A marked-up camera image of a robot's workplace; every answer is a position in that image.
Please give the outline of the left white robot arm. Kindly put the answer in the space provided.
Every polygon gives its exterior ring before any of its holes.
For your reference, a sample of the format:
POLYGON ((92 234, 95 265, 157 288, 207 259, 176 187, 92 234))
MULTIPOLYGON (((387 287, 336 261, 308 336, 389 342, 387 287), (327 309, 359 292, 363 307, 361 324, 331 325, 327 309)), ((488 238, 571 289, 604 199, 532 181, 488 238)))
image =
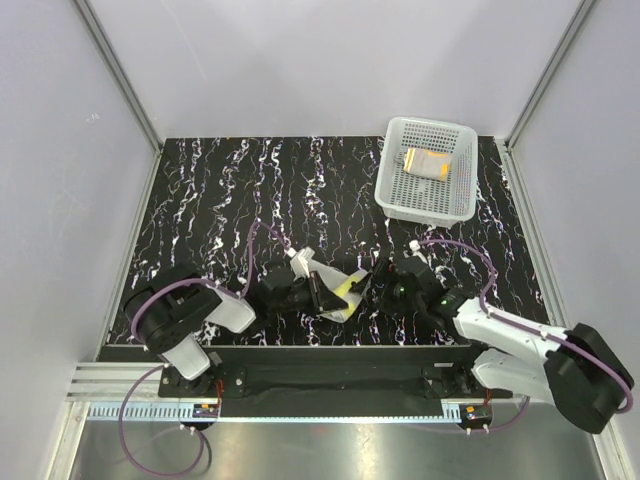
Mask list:
POLYGON ((190 393, 203 396, 216 382, 213 361, 195 338, 204 323, 242 333, 260 312, 271 316, 302 312, 343 323, 361 301, 354 287, 363 277, 362 272, 347 276, 317 262, 305 270, 280 262, 267 268, 245 299, 179 265, 125 297, 123 312, 134 338, 174 368, 190 393))

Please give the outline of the yellow and grey towel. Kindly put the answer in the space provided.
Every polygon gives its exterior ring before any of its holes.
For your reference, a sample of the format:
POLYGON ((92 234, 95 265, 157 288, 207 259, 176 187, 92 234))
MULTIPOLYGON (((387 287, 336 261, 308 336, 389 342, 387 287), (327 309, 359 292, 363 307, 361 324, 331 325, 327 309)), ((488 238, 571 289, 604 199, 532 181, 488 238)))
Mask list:
POLYGON ((336 268, 321 264, 315 260, 310 260, 308 267, 310 271, 317 271, 325 285, 347 303, 345 309, 323 313, 321 317, 334 323, 345 323, 353 316, 363 300, 360 293, 351 292, 350 289, 354 283, 358 283, 365 278, 367 271, 357 270, 347 275, 336 268))

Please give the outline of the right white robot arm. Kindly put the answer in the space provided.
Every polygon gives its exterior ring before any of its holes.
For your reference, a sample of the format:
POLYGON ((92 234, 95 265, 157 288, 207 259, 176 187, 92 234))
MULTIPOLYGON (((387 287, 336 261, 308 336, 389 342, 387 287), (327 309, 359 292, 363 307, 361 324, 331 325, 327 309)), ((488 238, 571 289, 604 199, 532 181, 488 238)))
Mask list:
POLYGON ((595 329, 563 329, 509 314, 482 296, 444 287, 418 257, 383 258, 347 281, 346 290, 373 299, 388 315, 424 320, 470 348, 470 359, 428 380, 439 395, 520 394, 554 406, 592 434, 633 405, 634 380, 595 329))

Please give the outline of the orange towel with grey pattern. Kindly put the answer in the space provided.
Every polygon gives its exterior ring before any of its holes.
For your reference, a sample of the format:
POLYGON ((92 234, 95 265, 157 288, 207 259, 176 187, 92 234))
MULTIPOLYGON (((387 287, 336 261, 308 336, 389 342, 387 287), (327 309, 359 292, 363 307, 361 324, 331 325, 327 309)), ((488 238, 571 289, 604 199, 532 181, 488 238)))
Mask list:
POLYGON ((403 171, 431 180, 445 181, 452 163, 449 153, 409 148, 404 156, 403 171))

